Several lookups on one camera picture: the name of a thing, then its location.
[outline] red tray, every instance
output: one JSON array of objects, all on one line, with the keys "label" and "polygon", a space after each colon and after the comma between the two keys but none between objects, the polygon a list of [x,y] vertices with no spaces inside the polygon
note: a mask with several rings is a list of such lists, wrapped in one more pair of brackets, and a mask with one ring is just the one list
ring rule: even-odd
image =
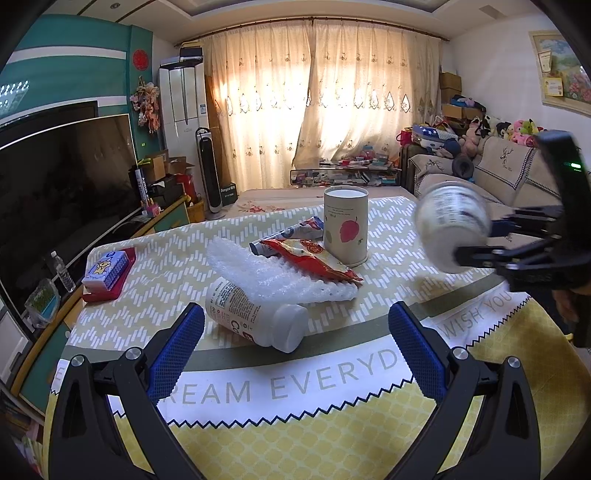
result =
[{"label": "red tray", "polygon": [[121,274],[121,276],[115,282],[115,285],[113,285],[113,288],[111,288],[108,291],[101,291],[101,292],[97,292],[97,293],[84,293],[84,294],[82,294],[82,299],[85,302],[95,303],[97,301],[109,301],[109,300],[116,300],[119,298],[119,295],[121,295],[121,291],[123,290],[123,285],[125,284],[125,280],[127,279],[127,275],[129,275],[129,272],[131,271],[131,267],[135,263],[135,248],[134,247],[124,248],[123,250],[125,253],[127,253],[127,258],[129,259],[129,263],[127,264],[127,267],[125,267],[125,270],[123,270],[123,273]]}]

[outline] white foam mesh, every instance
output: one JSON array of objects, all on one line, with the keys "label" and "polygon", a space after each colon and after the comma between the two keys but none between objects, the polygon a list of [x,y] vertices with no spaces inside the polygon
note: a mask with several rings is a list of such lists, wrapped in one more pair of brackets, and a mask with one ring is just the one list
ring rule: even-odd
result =
[{"label": "white foam mesh", "polygon": [[254,255],[225,238],[215,237],[207,246],[206,256],[219,275],[240,287],[255,304],[352,300],[358,291],[354,283],[324,280],[283,257]]}]

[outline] beige curtain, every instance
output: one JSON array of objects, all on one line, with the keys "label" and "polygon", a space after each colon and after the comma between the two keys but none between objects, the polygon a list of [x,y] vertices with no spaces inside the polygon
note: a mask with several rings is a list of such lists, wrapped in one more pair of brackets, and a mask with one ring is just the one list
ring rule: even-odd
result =
[{"label": "beige curtain", "polygon": [[206,74],[239,191],[290,183],[308,95],[310,27],[310,21],[278,22],[204,39]]},{"label": "beige curtain", "polygon": [[367,22],[286,21],[204,39],[229,172],[240,192],[365,144],[398,154],[435,114],[440,40]]},{"label": "beige curtain", "polygon": [[403,127],[435,114],[440,40],[367,22],[315,20],[311,101],[294,167],[372,145],[391,157]]}]

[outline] table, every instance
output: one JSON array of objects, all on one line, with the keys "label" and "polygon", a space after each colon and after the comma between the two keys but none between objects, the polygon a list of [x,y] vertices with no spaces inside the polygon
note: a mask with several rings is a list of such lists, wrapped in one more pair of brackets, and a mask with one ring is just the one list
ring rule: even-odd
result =
[{"label": "table", "polygon": [[[541,307],[507,293],[489,270],[435,270],[413,230],[413,209],[403,197],[370,200],[371,257],[356,269],[365,285],[351,302],[310,306],[309,333],[294,353],[254,346],[208,319],[176,390],[159,405],[208,478],[383,478],[434,408],[410,383],[388,335],[385,315],[397,300],[476,358],[518,356],[538,414],[543,473],[564,455],[591,411],[583,364]],[[202,301],[217,279],[204,257],[214,235],[246,245],[311,215],[322,215],[322,207],[187,225],[93,251],[90,263],[109,249],[134,246],[138,261],[122,297],[83,309],[52,390],[59,391],[73,355],[117,358],[171,325],[189,301]],[[55,403],[52,394],[46,449]],[[475,399],[445,467],[459,459],[479,404]],[[131,458],[149,469],[121,405],[112,407]]]}]

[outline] television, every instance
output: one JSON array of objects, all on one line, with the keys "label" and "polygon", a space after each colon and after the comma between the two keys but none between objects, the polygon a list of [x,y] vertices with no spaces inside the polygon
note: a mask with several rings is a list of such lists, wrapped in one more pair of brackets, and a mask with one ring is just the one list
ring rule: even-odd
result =
[{"label": "television", "polygon": [[52,251],[79,284],[87,253],[139,212],[128,174],[136,164],[127,114],[0,146],[0,283],[16,313],[42,278],[56,276]]}]

